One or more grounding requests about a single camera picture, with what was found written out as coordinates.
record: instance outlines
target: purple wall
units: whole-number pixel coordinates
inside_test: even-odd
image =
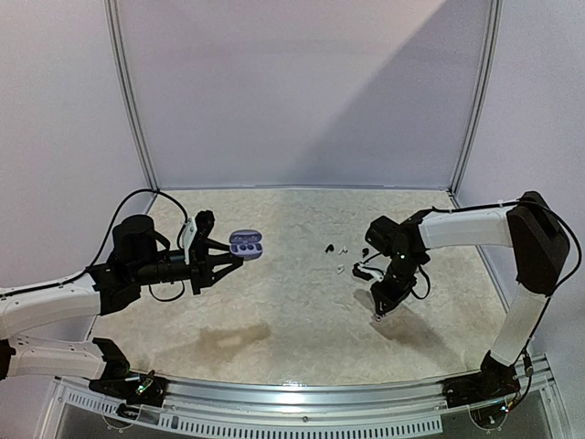
[[[489,0],[120,2],[162,187],[444,187]]]

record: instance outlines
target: wire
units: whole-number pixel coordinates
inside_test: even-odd
[[[183,250],[183,244],[181,243],[181,235],[183,234],[183,231],[185,230],[187,221],[188,221],[188,219],[185,220],[185,222],[181,226],[181,230],[179,231],[179,234],[176,235],[176,247],[179,250]]]
[[[171,200],[173,203],[175,203],[183,212],[183,215],[185,216],[185,223],[188,222],[188,214],[186,213],[185,208],[183,207],[183,205],[178,202],[175,198],[171,197],[170,195],[166,194],[165,192],[161,192],[158,189],[150,189],[150,188],[143,188],[143,189],[137,189],[134,192],[130,193],[129,195],[126,196],[125,199],[122,200],[122,202],[118,205],[118,208],[114,211],[113,216],[112,216],[112,220],[110,221],[110,225],[108,226],[108,229],[106,230],[106,234],[103,237],[103,241],[101,242],[100,245],[100,249],[98,250],[98,253],[95,255],[95,257],[93,258],[93,260],[90,262],[90,264],[79,274],[70,277],[69,279],[66,279],[63,282],[55,282],[53,284],[44,284],[44,285],[39,285],[39,286],[31,286],[30,288],[24,288],[21,290],[13,290],[10,291],[6,294],[0,294],[0,297],[11,297],[13,295],[19,295],[19,294],[24,294],[24,293],[32,293],[33,291],[39,291],[39,290],[45,290],[47,288],[55,288],[55,287],[59,287],[59,286],[63,286],[66,284],[71,284],[77,280],[79,280],[84,274],[86,274],[98,261],[98,259],[100,259],[101,256],[101,252],[103,252],[103,249],[106,245],[106,243],[108,242],[108,238],[110,237],[110,232],[112,231],[112,227],[116,221],[116,217],[118,216],[118,214],[120,213],[120,210],[122,210],[122,207],[124,206],[124,204],[126,204],[126,202],[138,195],[138,194],[142,194],[144,192],[150,192],[156,195],[160,195],[161,197],[167,198],[169,200]]]
[[[174,302],[176,299],[180,298],[185,293],[185,283],[181,281],[181,284],[183,285],[181,293],[177,294],[175,297],[170,297],[168,299],[161,299],[160,297],[156,297],[153,293],[153,288],[151,287],[151,285],[148,285],[148,291],[150,291],[150,295],[159,302]]]
[[[419,265],[419,271],[420,274],[422,274],[422,277],[424,277],[424,280],[427,282],[427,293],[423,296],[420,297],[418,294],[416,294],[416,292],[414,290],[410,290],[410,292],[412,293],[412,295],[414,295],[417,299],[419,300],[424,300],[427,297],[429,297],[429,294],[431,293],[431,278],[429,277],[429,275],[422,269],[422,265]]]
[[[374,258],[377,258],[377,257],[378,257],[379,255],[381,255],[381,254],[382,254],[381,252],[378,252],[378,253],[376,253],[375,255],[373,255],[373,256],[370,256],[369,258],[367,258],[367,259],[366,259],[365,261],[363,261],[362,263],[363,263],[363,264],[366,264],[366,263],[370,262],[372,259],[374,259]]]

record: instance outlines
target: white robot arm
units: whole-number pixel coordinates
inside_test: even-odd
[[[412,293],[415,272],[430,260],[427,251],[453,245],[499,245],[514,249],[516,298],[492,349],[485,355],[481,371],[465,380],[454,378],[443,383],[450,406],[519,391],[514,365],[526,352],[569,254],[569,238],[558,220],[558,215],[537,192],[527,192],[519,200],[496,205],[426,209],[400,224],[387,217],[371,223],[366,241],[390,257],[390,265],[382,279],[361,262],[354,266],[353,273],[365,280],[376,280],[370,291],[378,321]]]
[[[90,389],[130,404],[162,405],[167,380],[153,372],[131,372],[111,340],[45,340],[23,332],[66,318],[118,312],[140,298],[144,285],[189,280],[193,293],[200,294],[247,259],[208,237],[214,221],[212,212],[199,212],[186,222],[184,249],[170,250],[150,217],[134,215],[113,229],[114,248],[106,263],[51,283],[0,289],[0,380],[26,374],[82,377],[90,380]],[[159,251],[157,243],[164,249]],[[209,254],[211,249],[222,253]],[[260,256],[261,247],[254,249],[248,259]]]

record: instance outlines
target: white backdrop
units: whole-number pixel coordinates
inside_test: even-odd
[[[495,60],[459,200],[540,191],[585,244],[585,3],[504,2]],[[489,249],[508,299],[511,251]],[[568,260],[574,263],[575,252]],[[576,438],[585,437],[585,268],[553,296],[537,351],[546,351]]]
[[[0,54],[0,286],[6,287],[84,268],[118,203],[145,180],[102,1],[2,2]],[[122,217],[144,211],[148,201],[136,198]],[[88,326],[88,319],[73,319],[35,334],[74,340]],[[35,437],[50,380],[0,381],[0,437]]]
[[[125,0],[162,187],[448,187],[489,0]]]

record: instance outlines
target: table surface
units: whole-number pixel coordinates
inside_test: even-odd
[[[451,207],[440,191],[237,189],[169,192],[190,215],[213,210],[211,238],[255,229],[265,253],[203,294],[159,303],[142,298],[100,317],[92,335],[111,338],[133,369],[200,380],[306,385],[418,380],[478,369],[505,311],[474,247],[434,250],[431,295],[410,296],[381,323],[369,283],[351,275],[364,235],[380,215],[397,222],[419,209]],[[182,214],[159,197],[150,215],[175,241]],[[335,252],[325,253],[328,244]],[[343,246],[347,253],[338,254]],[[372,262],[386,268],[388,260]],[[345,271],[337,273],[343,264]],[[170,297],[181,285],[157,285]],[[422,278],[416,287],[424,294]]]

